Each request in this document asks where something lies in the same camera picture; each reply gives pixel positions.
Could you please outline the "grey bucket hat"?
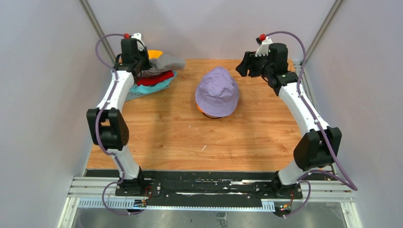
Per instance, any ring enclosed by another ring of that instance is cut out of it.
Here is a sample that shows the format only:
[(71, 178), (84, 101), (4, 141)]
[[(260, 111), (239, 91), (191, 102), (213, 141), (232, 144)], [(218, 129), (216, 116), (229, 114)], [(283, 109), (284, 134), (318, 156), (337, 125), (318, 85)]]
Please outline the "grey bucket hat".
[(149, 61), (151, 68), (143, 71), (143, 77), (152, 77), (167, 71), (183, 70), (186, 66), (184, 59), (168, 54), (162, 54), (158, 58), (151, 58)]

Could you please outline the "lavender bucket hat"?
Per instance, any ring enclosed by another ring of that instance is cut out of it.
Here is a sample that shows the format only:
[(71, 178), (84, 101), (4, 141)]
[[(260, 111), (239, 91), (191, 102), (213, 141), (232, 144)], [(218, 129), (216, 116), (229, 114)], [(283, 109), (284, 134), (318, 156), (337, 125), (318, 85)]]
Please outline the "lavender bucket hat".
[(195, 90), (195, 102), (204, 113), (215, 117), (231, 115), (239, 101), (239, 87), (221, 66), (205, 74)]

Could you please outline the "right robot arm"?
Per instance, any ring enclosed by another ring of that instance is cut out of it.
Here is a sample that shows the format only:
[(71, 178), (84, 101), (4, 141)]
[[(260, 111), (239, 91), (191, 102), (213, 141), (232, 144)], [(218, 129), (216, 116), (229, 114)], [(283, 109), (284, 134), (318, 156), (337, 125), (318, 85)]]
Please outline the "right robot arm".
[(304, 98), (298, 76), (288, 69), (288, 48), (282, 43), (261, 44), (247, 51), (236, 67), (242, 76), (262, 77), (276, 96), (289, 108), (302, 138), (293, 151), (293, 161), (277, 171), (271, 182), (272, 193), (283, 198), (297, 186), (304, 174), (334, 163), (342, 134), (339, 128), (321, 123), (317, 111)]

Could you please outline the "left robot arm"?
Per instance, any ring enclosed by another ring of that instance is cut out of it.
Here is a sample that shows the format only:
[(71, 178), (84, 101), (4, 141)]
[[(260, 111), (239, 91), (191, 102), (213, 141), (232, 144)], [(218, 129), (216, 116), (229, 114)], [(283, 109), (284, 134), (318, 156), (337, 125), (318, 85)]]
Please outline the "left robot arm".
[(123, 34), (121, 54), (111, 69), (111, 82), (96, 108), (86, 113), (93, 143), (110, 156), (119, 170), (119, 190), (141, 196), (145, 182), (140, 166), (128, 147), (129, 130), (122, 116), (124, 102), (130, 88), (151, 68), (148, 50), (141, 33)]

